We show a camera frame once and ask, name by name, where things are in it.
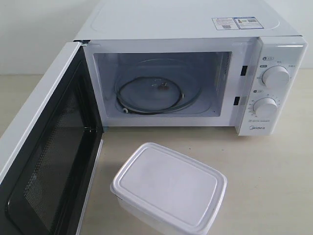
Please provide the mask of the white lidded plastic container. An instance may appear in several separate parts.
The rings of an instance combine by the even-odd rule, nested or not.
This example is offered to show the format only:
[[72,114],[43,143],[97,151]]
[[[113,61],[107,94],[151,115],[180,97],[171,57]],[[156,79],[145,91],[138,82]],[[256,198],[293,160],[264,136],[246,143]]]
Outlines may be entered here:
[[164,235],[205,235],[223,202],[227,178],[165,146],[142,144],[111,183],[119,205]]

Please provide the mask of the white microwave door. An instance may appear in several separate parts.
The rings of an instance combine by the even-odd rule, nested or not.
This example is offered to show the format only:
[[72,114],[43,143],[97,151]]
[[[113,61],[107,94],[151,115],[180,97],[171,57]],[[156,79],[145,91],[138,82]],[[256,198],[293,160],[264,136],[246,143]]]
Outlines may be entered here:
[[0,139],[0,232],[77,235],[102,146],[84,53],[67,43]]

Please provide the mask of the white Midea microwave oven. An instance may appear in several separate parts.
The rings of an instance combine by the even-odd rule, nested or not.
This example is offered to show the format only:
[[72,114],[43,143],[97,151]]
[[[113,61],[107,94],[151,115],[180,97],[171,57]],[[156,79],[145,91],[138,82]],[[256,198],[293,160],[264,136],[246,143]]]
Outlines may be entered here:
[[[255,17],[264,29],[217,30],[212,18]],[[240,136],[270,135],[307,49],[304,37],[263,0],[104,0],[75,41],[84,53],[103,127],[234,127]],[[120,75],[139,62],[175,59],[197,73],[201,94],[166,114],[125,114],[116,100]],[[283,66],[284,87],[269,89],[263,73]],[[257,117],[253,104],[269,97],[277,112]]]

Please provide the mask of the grey printed label sticker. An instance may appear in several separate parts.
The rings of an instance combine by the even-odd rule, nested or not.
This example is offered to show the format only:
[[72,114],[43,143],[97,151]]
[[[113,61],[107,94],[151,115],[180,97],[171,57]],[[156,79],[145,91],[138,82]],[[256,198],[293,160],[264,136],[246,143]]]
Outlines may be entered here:
[[217,30],[264,29],[255,17],[212,18]]

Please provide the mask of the glass turntable plate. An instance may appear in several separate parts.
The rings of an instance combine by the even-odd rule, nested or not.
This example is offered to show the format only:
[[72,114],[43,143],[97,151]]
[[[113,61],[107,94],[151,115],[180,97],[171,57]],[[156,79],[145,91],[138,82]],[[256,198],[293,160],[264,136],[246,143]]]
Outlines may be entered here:
[[125,70],[115,84],[125,114],[173,113],[197,101],[201,86],[196,71],[175,59],[150,59]]

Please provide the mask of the lower white timer knob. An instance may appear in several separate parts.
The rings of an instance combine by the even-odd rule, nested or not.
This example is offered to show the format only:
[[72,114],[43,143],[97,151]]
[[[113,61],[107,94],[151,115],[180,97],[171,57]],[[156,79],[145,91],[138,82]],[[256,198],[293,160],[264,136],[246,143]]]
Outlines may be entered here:
[[253,112],[257,117],[267,118],[274,115],[278,106],[272,98],[265,97],[257,100],[252,106]]

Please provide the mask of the upper white control knob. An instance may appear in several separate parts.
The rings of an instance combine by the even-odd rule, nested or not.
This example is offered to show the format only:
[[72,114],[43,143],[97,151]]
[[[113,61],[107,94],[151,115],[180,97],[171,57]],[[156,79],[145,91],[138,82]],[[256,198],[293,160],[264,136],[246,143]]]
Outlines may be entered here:
[[269,89],[284,87],[289,81],[289,72],[283,66],[271,67],[262,75],[262,82]]

